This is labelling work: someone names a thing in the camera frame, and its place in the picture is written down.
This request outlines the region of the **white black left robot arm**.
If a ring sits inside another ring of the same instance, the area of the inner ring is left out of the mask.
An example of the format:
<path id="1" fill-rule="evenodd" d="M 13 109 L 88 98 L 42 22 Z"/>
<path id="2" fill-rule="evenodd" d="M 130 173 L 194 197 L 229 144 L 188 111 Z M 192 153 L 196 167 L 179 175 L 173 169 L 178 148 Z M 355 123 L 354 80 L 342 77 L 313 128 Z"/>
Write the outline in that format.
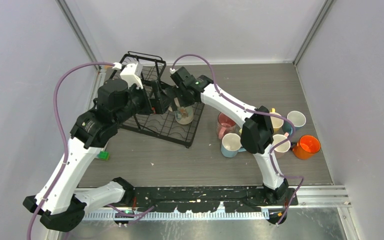
<path id="1" fill-rule="evenodd" d="M 75 194 L 81 178 L 120 126 L 135 115 L 165 113 L 173 101 L 171 86 L 159 80 L 129 82 L 110 78 L 97 90 L 94 106 L 81 114 L 64 138 L 64 153 L 50 179 L 23 206 L 40 217 L 42 225 L 59 232 L 73 230 L 84 216 L 106 205 L 128 207 L 134 187 L 121 177 L 81 195 Z"/>

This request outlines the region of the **black wire dish rack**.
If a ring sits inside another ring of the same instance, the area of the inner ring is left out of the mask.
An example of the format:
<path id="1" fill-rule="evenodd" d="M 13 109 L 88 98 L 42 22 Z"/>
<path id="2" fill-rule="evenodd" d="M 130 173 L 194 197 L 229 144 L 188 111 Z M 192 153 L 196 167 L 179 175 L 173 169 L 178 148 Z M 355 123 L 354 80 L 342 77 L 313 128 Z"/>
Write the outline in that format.
<path id="1" fill-rule="evenodd" d="M 119 62 L 122 69 L 133 62 L 142 64 L 140 78 L 143 89 L 151 101 L 153 98 L 151 81 L 161 81 L 167 66 L 166 62 L 157 55 L 128 51 Z M 97 91 L 96 107 L 105 111 L 105 116 L 112 119 L 120 129 L 156 137 L 189 148 L 195 137 L 204 104 L 197 102 L 190 105 L 194 109 L 194 119 L 190 124 L 182 125 L 176 122 L 174 111 L 169 107 L 164 114 L 136 114 L 136 84 L 128 84 L 119 76 L 120 70 L 113 70 L 109 79 Z"/>

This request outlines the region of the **yellow mug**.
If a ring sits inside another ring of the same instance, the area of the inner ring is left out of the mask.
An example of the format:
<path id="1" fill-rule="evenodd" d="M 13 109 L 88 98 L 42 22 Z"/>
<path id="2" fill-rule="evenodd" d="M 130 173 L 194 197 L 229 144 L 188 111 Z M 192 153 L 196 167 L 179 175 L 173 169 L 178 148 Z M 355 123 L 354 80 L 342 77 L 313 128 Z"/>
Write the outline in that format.
<path id="1" fill-rule="evenodd" d="M 277 117 L 271 116 L 271 122 L 272 122 L 272 127 L 273 127 L 273 132 L 276 134 L 284 125 L 284 120 L 281 117 L 279 113 L 276 112 L 275 108 L 272 108 L 269 112 L 272 115 L 276 115 Z"/>

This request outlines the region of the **light blue cup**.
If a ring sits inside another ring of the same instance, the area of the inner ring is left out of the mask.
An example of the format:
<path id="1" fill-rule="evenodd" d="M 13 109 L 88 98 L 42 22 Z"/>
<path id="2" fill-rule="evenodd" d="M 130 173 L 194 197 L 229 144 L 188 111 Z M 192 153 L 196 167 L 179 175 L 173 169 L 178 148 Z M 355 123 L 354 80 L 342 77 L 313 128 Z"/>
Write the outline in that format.
<path id="1" fill-rule="evenodd" d="M 226 158 L 234 158 L 238 153 L 246 151 L 241 145 L 241 137 L 236 133 L 228 133 L 221 140 L 221 153 Z"/>

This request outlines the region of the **large pink mug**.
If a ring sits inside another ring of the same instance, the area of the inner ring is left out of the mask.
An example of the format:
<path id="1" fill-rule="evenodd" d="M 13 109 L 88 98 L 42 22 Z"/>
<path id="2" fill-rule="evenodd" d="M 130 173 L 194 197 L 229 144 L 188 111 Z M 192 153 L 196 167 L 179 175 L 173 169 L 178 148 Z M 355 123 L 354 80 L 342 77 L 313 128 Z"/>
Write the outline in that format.
<path id="1" fill-rule="evenodd" d="M 226 134 L 233 133 L 236 123 L 224 113 L 219 113 L 217 117 L 216 135 L 221 140 Z"/>

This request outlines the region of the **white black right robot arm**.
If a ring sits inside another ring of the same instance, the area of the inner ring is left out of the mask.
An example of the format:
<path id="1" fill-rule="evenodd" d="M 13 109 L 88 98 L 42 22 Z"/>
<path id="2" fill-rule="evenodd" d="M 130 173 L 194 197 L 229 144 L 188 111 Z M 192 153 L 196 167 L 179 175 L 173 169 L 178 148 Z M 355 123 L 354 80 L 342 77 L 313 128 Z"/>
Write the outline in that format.
<path id="1" fill-rule="evenodd" d="M 256 108 L 233 97 L 215 81 L 215 77 L 193 76 L 185 67 L 170 69 L 181 106 L 203 103 L 233 120 L 241 129 L 240 144 L 253 154 L 262 175 L 263 195 L 271 205 L 279 205 L 286 197 L 288 181 L 279 169 L 274 154 L 273 115 L 261 106 Z"/>

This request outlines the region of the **orange cup tier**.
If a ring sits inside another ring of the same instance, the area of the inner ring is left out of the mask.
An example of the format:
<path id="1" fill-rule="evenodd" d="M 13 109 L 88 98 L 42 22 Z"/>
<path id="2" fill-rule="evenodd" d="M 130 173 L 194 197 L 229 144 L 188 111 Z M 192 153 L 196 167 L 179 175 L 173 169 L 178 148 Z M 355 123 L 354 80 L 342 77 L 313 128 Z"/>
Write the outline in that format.
<path id="1" fill-rule="evenodd" d="M 312 135 L 303 135 L 297 142 L 291 144 L 293 154 L 300 160 L 307 160 L 317 154 L 322 146 Z"/>

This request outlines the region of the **pink cup rack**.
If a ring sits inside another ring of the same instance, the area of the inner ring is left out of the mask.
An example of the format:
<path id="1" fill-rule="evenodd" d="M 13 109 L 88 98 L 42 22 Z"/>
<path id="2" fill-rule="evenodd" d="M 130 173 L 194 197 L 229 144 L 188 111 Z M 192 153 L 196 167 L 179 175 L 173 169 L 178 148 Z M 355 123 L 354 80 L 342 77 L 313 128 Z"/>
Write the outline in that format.
<path id="1" fill-rule="evenodd" d="M 288 133 L 273 135 L 273 146 L 276 146 L 277 144 L 285 140 L 285 142 L 274 148 L 273 152 L 277 159 L 281 158 L 291 148 L 291 142 L 287 140 L 288 136 Z"/>

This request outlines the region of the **blue floral mug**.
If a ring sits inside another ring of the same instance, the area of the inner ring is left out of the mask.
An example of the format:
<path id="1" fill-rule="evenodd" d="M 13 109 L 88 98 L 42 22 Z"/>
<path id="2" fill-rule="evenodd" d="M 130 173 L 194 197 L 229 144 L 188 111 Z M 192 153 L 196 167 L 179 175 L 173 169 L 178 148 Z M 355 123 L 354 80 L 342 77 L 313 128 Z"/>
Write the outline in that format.
<path id="1" fill-rule="evenodd" d="M 292 125 L 295 127 L 295 131 L 293 131 L 292 125 L 289 124 L 287 121 L 284 122 L 282 126 L 282 130 L 284 133 L 288 133 L 289 135 L 292 133 L 297 132 L 299 129 L 301 129 L 307 122 L 306 116 L 297 110 L 290 111 L 286 118 L 292 123 Z"/>

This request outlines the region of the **cream cup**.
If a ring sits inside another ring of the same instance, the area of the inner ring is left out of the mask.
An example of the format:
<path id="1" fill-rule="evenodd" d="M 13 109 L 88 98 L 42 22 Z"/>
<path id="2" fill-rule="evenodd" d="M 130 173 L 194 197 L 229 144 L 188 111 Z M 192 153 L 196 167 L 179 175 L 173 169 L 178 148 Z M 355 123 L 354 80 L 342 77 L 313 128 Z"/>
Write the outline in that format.
<path id="1" fill-rule="evenodd" d="M 194 119 L 194 108 L 192 106 L 178 107 L 174 113 L 174 119 L 181 125 L 188 125 Z"/>

